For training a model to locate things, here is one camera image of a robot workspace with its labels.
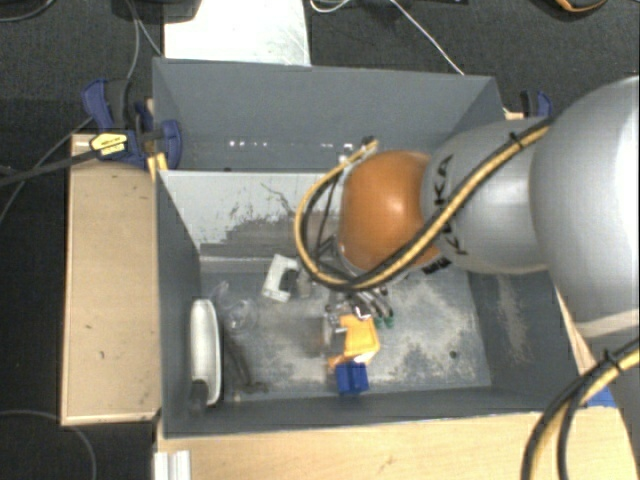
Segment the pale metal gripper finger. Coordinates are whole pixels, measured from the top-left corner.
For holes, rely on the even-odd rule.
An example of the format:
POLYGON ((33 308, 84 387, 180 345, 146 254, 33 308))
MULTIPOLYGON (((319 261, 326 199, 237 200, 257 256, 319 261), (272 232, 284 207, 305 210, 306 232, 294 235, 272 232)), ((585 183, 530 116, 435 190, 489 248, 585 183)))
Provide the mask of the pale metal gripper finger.
POLYGON ((339 320, 325 317, 322 322, 323 353, 325 357, 336 356, 341 352, 341 326, 339 320))

